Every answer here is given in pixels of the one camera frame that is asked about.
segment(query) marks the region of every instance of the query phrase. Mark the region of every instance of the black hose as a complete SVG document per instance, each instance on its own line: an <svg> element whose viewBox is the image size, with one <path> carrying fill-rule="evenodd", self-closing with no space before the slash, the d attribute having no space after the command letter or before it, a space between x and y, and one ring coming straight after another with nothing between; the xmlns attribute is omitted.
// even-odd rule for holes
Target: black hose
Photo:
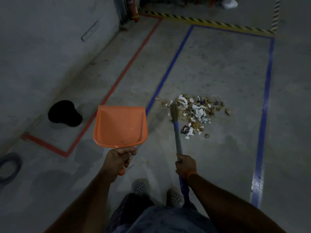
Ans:
<svg viewBox="0 0 311 233"><path fill-rule="evenodd" d="M0 168L7 162L13 162L15 164L15 171L9 177L0 177L0 184L9 184L18 175L21 170L22 160L17 153L9 153L0 159Z"/></svg>

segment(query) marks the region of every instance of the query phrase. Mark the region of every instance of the debris pile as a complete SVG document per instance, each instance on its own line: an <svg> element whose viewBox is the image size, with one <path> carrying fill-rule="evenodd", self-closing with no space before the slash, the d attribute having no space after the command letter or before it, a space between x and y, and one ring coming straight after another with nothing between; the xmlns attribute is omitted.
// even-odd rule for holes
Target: debris pile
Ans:
<svg viewBox="0 0 311 233"><path fill-rule="evenodd" d="M156 100L162 101L162 106L170 107L173 101L165 101L159 97ZM179 117L181 120L188 122L181 129L181 133L186 134L186 139L189 136L193 136L198 133L199 135L204 131L204 124L210 124L211 117L215 117L215 112L220 111L225 105L219 97L211 100L207 97L189 97L187 94L180 95L176 99L176 103L179 109ZM230 109L225 109L227 115L231 115Z"/></svg>

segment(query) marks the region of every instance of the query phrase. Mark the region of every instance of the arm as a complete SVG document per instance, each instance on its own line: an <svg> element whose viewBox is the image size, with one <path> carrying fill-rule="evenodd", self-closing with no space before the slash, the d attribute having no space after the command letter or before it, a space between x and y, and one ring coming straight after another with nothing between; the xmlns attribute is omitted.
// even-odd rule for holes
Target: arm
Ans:
<svg viewBox="0 0 311 233"><path fill-rule="evenodd" d="M110 184L116 180L123 166L128 167L129 158L136 154L136 150L135 147L110 150L89 186L45 233L102 232Z"/></svg>
<svg viewBox="0 0 311 233"><path fill-rule="evenodd" d="M250 203L196 174L196 161L190 156L180 154L177 156L182 163L176 162L176 173L187 180L219 233L285 233L274 221Z"/></svg>

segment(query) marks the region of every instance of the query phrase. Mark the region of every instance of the orange dustpan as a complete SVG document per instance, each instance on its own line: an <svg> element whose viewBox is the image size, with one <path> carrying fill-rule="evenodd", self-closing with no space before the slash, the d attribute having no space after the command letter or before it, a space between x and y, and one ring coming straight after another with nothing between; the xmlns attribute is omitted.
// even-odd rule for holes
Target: orange dustpan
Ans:
<svg viewBox="0 0 311 233"><path fill-rule="evenodd" d="M130 147L143 143L148 137L144 107L98 106L93 133L94 141L103 147ZM122 168L119 175L125 173Z"/></svg>

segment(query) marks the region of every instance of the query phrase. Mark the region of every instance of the broom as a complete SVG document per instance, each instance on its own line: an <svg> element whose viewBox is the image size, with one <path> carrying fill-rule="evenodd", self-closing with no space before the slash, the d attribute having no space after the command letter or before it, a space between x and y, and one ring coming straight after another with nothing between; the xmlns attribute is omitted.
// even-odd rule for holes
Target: broom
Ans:
<svg viewBox="0 0 311 233"><path fill-rule="evenodd" d="M183 151L182 151L182 148L181 148L180 136L179 136L179 126L178 126L179 110L177 108L176 103L172 103L170 110L171 110L172 121L173 121L173 124L174 124L176 151L177 151L178 154L183 154ZM190 203L190 199L189 199L189 186L188 186L186 180L184 180L181 177L179 177L179 185L180 185L181 193L184 196L184 203L185 204Z"/></svg>

